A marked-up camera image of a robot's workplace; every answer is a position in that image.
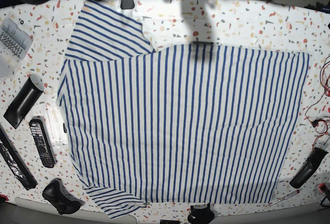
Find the blue white striped t-shirt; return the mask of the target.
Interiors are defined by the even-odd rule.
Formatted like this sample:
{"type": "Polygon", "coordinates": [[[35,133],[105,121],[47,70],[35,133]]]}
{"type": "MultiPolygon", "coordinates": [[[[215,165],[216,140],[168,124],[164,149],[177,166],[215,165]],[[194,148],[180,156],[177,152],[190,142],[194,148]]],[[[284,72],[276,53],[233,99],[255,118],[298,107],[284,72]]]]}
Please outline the blue white striped t-shirt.
{"type": "Polygon", "coordinates": [[[57,99],[84,190],[112,219],[152,202],[269,202],[309,59],[217,44],[156,50],[140,22],[87,0],[57,99]]]}

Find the black TV remote control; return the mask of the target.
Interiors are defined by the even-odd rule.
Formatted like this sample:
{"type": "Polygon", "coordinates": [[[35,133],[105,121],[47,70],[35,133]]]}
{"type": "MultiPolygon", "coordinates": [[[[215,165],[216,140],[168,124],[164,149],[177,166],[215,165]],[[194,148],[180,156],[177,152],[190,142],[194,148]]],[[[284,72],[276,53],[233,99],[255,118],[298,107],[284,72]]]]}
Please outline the black TV remote control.
{"type": "Polygon", "coordinates": [[[54,168],[56,164],[55,156],[42,120],[35,118],[31,119],[29,122],[29,128],[37,147],[42,165],[46,168],[54,168]]]}

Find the black game controller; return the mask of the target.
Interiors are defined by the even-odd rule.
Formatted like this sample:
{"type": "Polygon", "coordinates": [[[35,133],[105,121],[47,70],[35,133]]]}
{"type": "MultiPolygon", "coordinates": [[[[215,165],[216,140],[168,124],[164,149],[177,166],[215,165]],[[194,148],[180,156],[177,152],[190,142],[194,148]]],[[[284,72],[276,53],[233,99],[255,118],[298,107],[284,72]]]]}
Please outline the black game controller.
{"type": "Polygon", "coordinates": [[[81,203],[77,200],[70,200],[61,191],[61,183],[52,180],[42,192],[42,196],[47,200],[59,215],[69,215],[76,213],[81,208],[81,203]]]}

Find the red tipped screwdriver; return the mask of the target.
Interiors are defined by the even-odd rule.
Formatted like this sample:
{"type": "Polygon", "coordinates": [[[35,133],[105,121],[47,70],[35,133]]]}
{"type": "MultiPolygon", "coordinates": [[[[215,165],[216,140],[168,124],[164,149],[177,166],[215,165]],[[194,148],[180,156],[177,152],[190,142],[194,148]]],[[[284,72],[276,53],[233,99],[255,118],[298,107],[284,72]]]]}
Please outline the red tipped screwdriver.
{"type": "Polygon", "coordinates": [[[278,198],[275,201],[269,203],[269,206],[272,206],[272,205],[278,204],[279,202],[282,202],[282,201],[285,201],[287,199],[290,199],[290,198],[298,195],[299,193],[300,193],[300,189],[297,189],[297,190],[295,190],[295,191],[293,191],[293,192],[291,192],[291,193],[289,193],[289,194],[287,194],[287,195],[285,195],[285,196],[283,196],[281,198],[278,198]]]}

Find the clear plastic screw box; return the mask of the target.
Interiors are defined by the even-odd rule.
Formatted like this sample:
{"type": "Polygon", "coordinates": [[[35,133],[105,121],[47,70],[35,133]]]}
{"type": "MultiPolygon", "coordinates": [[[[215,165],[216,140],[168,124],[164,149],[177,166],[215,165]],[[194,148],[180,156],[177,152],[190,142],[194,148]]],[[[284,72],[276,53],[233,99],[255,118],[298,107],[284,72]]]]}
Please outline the clear plastic screw box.
{"type": "Polygon", "coordinates": [[[7,16],[1,23],[1,81],[13,79],[29,51],[33,38],[23,20],[7,16]]]}

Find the long black wrapped bar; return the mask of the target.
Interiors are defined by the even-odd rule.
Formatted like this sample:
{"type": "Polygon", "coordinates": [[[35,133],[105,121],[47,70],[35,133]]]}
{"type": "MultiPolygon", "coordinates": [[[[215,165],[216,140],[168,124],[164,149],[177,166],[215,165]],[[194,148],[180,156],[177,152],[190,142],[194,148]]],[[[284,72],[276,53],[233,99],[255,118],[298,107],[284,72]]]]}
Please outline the long black wrapped bar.
{"type": "Polygon", "coordinates": [[[26,167],[24,161],[18,154],[13,144],[9,141],[1,126],[1,155],[10,168],[14,177],[23,185],[26,190],[34,189],[37,181],[26,167]]]}

